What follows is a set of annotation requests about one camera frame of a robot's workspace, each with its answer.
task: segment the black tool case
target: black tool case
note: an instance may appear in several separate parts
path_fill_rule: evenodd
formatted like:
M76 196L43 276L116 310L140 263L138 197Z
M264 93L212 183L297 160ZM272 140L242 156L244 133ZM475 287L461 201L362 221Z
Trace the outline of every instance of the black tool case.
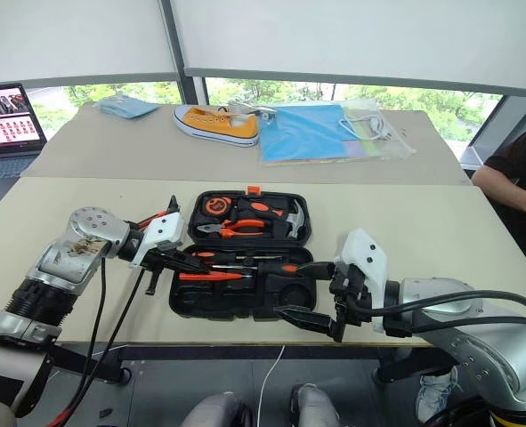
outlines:
M259 210L262 205L268 207L268 211ZM293 237L288 235L292 232L292 225L287 219L289 214L298 214L295 212L298 208L302 210L303 221L296 216L299 228ZM235 231L262 234L224 238L219 231L198 230L206 224L229 221L232 226L242 220L263 221L264 225L262 228L241 227ZM208 265L241 267L214 271L251 277L184 280L182 273L176 272L170 291L170 307L185 317L227 320L248 316L253 316L255 320L279 318L273 311L274 307L290 304L313 310L316 305L316 280L295 272L277 274L273 271L279 264L300 265L313 261L312 254L303 247L311 232L306 201L299 195L261 192L257 187L249 187L247 192L225 190L201 194L188 228L195 245L183 251L203 256ZM217 259L210 258L210 254L215 254ZM275 256L276 259L259 259Z

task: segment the table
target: table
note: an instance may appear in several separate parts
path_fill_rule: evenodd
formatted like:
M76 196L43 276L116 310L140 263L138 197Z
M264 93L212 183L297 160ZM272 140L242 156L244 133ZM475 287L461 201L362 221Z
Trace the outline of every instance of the table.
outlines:
M159 211L175 194L184 218L207 189L245 189L245 182L146 181L82 178L21 178L0 203L0 309L30 266L83 205L138 220ZM437 185L265 184L262 190L296 192L309 207L313 234L306 246L315 260L331 260L348 231L364 228L385 250L389 277L452 277L479 289L526 296L526 260L476 187ZM189 238L184 242L190 244ZM98 340L111 333L136 273L118 259L107 263L107 302ZM156 296L137 294L118 342L277 343L333 342L284 321L232 322L181 318L167 302L172 273L165 270ZM63 323L60 340L88 341L100 295L97 274ZM316 311L333 314L328 283L319 282ZM349 344L418 345L374 333L371 325L348 326Z
M423 111L384 111L417 153L404 160L263 166L258 148L193 138L174 106L127 120L87 103L46 144L22 176L174 181L472 185Z

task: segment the pliers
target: pliers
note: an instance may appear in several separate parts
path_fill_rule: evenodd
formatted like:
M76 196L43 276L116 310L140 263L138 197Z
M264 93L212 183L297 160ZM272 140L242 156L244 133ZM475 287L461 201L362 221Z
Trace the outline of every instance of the pliers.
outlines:
M266 225L266 222L262 220L239 220L235 222L225 220L221 224L198 225L198 230L203 231L204 233L219 233L222 238L232 238L233 236L261 236L263 234L261 231L255 233L242 233L235 230L244 227L263 229Z

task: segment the laptop screen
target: laptop screen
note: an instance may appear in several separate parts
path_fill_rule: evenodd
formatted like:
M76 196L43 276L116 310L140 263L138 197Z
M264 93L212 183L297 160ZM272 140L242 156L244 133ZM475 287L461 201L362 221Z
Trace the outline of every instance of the laptop screen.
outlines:
M0 85L0 155L40 151L46 142L23 87Z

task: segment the blue cloth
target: blue cloth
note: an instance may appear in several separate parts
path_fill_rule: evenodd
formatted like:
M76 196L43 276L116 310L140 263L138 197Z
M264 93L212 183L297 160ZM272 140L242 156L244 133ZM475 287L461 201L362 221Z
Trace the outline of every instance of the blue cloth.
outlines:
M96 106L103 113L123 118L134 118L148 114L159 107L158 104L137 100L122 93L102 98Z
M260 131L264 162L349 157L355 136L340 126L339 105L273 107L277 116Z

